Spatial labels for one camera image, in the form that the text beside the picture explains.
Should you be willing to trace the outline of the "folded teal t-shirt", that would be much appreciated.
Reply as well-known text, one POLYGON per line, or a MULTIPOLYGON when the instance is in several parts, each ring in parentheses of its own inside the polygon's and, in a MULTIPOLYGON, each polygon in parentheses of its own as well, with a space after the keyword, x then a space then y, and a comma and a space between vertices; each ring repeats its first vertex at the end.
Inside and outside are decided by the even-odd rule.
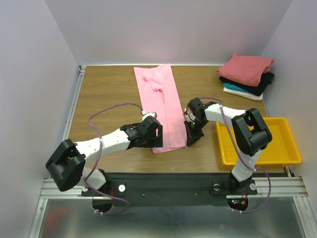
POLYGON ((244 90, 236 85, 230 84, 230 83, 224 83, 223 87, 230 89, 230 90, 234 90, 234 91, 239 91, 239 92, 244 92, 244 93, 248 92, 248 91, 246 91, 246 90, 244 90))

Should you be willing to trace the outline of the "folded salmon red t-shirt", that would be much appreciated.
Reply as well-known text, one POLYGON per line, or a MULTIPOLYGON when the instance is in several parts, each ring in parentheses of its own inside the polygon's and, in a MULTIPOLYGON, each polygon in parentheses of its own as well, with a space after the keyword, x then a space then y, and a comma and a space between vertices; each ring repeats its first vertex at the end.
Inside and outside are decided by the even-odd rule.
POLYGON ((274 60, 271 58, 233 54, 217 72, 219 76, 231 81, 256 87, 261 81, 262 74, 270 72, 273 63, 274 60))

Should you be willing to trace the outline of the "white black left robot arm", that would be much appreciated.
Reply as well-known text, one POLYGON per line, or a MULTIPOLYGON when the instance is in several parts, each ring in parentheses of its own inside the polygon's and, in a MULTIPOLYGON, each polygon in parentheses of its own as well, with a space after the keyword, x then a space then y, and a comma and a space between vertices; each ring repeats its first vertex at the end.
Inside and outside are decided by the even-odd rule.
POLYGON ((92 170, 86 165, 108 154, 131 148, 161 148, 163 126, 152 115, 143 117, 140 123, 126 124, 114 132, 87 141, 62 141, 46 163, 46 169, 64 192, 75 186, 88 187, 88 183, 98 195, 110 191, 106 174, 92 170))

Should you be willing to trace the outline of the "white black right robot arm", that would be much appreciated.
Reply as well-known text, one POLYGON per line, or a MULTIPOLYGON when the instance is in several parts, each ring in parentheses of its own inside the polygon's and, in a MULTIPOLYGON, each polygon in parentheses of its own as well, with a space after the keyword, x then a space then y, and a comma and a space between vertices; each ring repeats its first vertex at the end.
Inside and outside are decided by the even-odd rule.
POLYGON ((259 156, 272 141, 272 134, 260 112, 255 108, 237 110, 226 107, 222 101, 204 103, 200 98, 194 98, 184 109, 184 116, 188 147, 204 136, 203 128, 208 122, 225 125, 238 156, 229 174, 228 188, 233 193, 246 189, 259 156))

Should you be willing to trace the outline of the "aluminium left side rail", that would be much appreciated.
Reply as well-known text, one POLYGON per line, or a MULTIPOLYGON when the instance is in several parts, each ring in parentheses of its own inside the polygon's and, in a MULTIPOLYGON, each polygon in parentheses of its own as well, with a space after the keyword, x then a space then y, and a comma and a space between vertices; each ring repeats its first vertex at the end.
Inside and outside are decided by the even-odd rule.
POLYGON ((69 102, 67 102, 66 104, 66 114, 61 126, 61 135, 58 138, 56 148, 60 145, 62 141, 67 139, 70 134, 70 129, 71 129, 73 117, 75 114, 76 105, 78 102, 78 97, 79 97, 80 89, 83 83, 86 67, 87 67, 86 65, 77 66, 78 68, 77 74, 75 75, 74 83, 69 93, 70 99, 69 99, 69 102))

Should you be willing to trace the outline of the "light pink t-shirt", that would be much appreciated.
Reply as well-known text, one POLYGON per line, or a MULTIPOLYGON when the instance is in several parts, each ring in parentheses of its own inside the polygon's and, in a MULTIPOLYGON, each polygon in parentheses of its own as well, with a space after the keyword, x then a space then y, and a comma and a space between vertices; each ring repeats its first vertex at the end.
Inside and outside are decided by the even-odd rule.
POLYGON ((172 68, 162 64, 154 68, 134 67, 142 108, 156 112, 161 123, 163 147, 153 153, 163 153, 186 147, 187 134, 172 68))

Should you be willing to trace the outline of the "yellow plastic tray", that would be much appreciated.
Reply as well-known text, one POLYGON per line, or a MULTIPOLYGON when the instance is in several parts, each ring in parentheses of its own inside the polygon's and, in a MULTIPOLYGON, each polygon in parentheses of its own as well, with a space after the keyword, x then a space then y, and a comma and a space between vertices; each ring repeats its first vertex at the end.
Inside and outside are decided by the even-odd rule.
MULTIPOLYGON (((257 160, 258 165, 285 165, 299 164, 302 162, 301 155, 293 134, 285 118, 264 118, 272 134, 272 142, 261 153, 257 160)), ((216 131, 219 141, 222 164, 234 166, 238 156, 232 145, 229 133, 224 124, 216 123, 216 131)))

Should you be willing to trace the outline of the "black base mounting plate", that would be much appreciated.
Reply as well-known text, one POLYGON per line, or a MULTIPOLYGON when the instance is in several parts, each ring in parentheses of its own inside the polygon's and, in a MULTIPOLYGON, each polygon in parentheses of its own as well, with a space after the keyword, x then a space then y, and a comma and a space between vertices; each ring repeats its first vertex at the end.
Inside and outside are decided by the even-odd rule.
POLYGON ((227 206, 248 204, 247 196, 256 195, 252 178, 237 182, 229 173, 220 174, 129 174, 111 173, 99 189, 80 191, 92 199, 92 207, 101 212, 112 208, 154 206, 227 206))

